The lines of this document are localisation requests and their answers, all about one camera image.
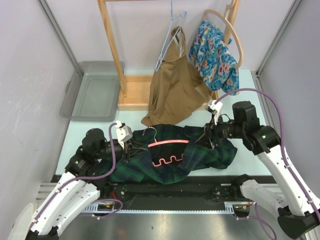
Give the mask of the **pink plastic hanger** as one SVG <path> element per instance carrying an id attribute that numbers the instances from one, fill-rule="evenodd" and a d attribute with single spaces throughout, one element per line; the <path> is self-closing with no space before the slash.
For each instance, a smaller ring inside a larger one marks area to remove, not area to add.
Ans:
<path id="1" fill-rule="evenodd" d="M 157 130 L 153 126 L 149 126 L 149 129 L 155 131 L 153 142 L 148 144 L 148 148 L 151 151 L 152 165 L 155 168 L 159 168 L 165 165 L 178 165 L 184 158 L 185 148 L 189 143 L 186 139 L 156 139 Z"/>

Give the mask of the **green plaid garment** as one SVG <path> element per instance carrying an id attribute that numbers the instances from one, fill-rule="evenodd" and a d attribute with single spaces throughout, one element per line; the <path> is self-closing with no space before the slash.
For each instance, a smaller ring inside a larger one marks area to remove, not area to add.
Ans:
<path id="1" fill-rule="evenodd" d="M 154 140 L 155 131 L 150 128 L 136 130 L 133 139 L 143 144 L 148 151 L 125 162 L 121 155 L 116 158 L 116 167 L 107 176 L 111 183 L 135 182 L 141 183 L 153 181 L 163 185 L 170 185 L 184 180 L 192 171 L 206 168 L 218 170 L 227 169 L 233 162 L 238 149 L 228 140 L 222 139 L 220 146 L 212 149 L 195 145 L 195 141 L 202 135 L 203 128 L 196 126 L 180 127 L 169 124 L 158 124 L 153 126 L 156 131 L 156 140 L 189 140 L 183 160 L 175 165 L 168 164 L 155 168 L 152 164 L 151 151 L 148 144 Z"/>

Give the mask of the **tan brown skirt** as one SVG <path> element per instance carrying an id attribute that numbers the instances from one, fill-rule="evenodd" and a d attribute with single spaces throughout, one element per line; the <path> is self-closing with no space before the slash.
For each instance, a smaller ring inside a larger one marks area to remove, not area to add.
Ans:
<path id="1" fill-rule="evenodd" d="M 170 33 L 172 42 L 150 84 L 145 126 L 175 125 L 192 115 L 212 98 L 212 91 L 186 55 L 186 37 L 182 29 Z"/>

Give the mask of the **light blue wire hanger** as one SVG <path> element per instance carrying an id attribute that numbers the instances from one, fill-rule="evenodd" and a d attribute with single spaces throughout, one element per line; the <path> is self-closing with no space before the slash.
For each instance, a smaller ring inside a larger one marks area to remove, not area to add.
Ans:
<path id="1" fill-rule="evenodd" d="M 157 72 L 160 68 L 160 66 L 162 65 L 162 63 L 164 62 L 164 59 L 168 53 L 169 47 L 172 44 L 172 42 L 174 41 L 174 38 L 176 37 L 176 35 L 180 32 L 180 30 L 182 29 L 182 26 L 184 25 L 185 21 L 186 21 L 186 16 L 187 16 L 187 11 L 183 11 L 178 15 L 174 15 L 174 1 L 171 0 L 170 1 L 170 25 L 169 25 L 169 29 L 167 31 L 164 43 L 162 45 L 160 54 L 158 56 L 156 65 L 154 70 Z M 179 20 L 179 25 L 178 25 L 178 29 L 176 30 L 175 34 L 173 36 L 171 36 L 171 30 L 173 28 L 173 23 L 175 23 L 177 20 Z"/>

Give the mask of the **blue floral garment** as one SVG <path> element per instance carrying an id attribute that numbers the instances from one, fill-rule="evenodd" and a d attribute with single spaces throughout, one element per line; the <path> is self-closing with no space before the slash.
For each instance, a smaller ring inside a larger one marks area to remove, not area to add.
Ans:
<path id="1" fill-rule="evenodd" d="M 201 22 L 188 57 L 211 91 L 225 93 L 240 88 L 237 61 L 223 42 L 224 34 L 214 24 Z"/>

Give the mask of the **beige wooden hanger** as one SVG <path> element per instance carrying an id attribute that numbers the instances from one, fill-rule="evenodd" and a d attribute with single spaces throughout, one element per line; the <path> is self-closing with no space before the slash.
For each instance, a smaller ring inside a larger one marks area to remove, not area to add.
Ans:
<path id="1" fill-rule="evenodd" d="M 244 60 L 244 51 L 243 47 L 240 41 L 240 38 L 234 28 L 235 19 L 237 16 L 237 12 L 239 9 L 240 1 L 239 0 L 232 0 L 229 4 L 226 5 L 224 14 L 221 14 L 217 10 L 214 9 L 206 9 L 202 14 L 202 21 L 207 20 L 208 14 L 213 14 L 216 17 L 218 17 L 224 24 L 225 24 L 225 30 L 223 33 L 223 42 L 228 45 L 230 37 L 233 36 L 233 39 L 236 43 L 238 54 L 239 54 L 239 60 L 237 64 L 235 65 L 235 69 L 239 69 L 243 63 Z"/>

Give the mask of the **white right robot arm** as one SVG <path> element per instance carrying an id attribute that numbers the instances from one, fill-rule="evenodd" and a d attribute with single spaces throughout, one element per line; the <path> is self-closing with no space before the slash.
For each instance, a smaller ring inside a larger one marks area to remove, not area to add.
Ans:
<path id="1" fill-rule="evenodd" d="M 241 139 L 243 145 L 266 166 L 282 193 L 278 195 L 243 174 L 234 179 L 231 196 L 237 201 L 250 199 L 267 210 L 293 240 L 318 227 L 320 199 L 297 171 L 276 130 L 260 123 L 256 107 L 250 101 L 234 103 L 233 118 L 228 121 L 223 120 L 222 107 L 223 104 L 216 100 L 207 103 L 205 109 L 212 118 L 196 142 L 207 143 L 216 149 L 223 139 Z"/>

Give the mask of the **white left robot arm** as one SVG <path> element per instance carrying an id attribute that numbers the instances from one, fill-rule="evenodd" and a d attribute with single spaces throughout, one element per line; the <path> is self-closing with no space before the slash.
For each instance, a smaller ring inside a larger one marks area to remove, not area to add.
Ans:
<path id="1" fill-rule="evenodd" d="M 111 126 L 116 128 L 116 139 L 106 138 L 99 128 L 87 131 L 58 183 L 34 212 L 27 240 L 59 239 L 64 228 L 88 205 L 110 196 L 108 177 L 117 163 L 129 162 L 147 151 L 134 139 L 130 127 L 121 122 Z"/>

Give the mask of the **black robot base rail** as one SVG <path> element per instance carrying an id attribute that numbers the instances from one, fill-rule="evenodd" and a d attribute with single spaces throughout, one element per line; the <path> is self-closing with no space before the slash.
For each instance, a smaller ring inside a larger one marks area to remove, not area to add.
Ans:
<path id="1" fill-rule="evenodd" d="M 237 177 L 188 176 L 173 184 L 107 181 L 106 192 L 81 213 L 90 213 L 99 218 L 113 213 L 233 214 L 248 210 L 251 203 L 255 203 L 243 197 L 233 184 Z M 251 178 L 267 189 L 275 183 L 272 176 Z"/>

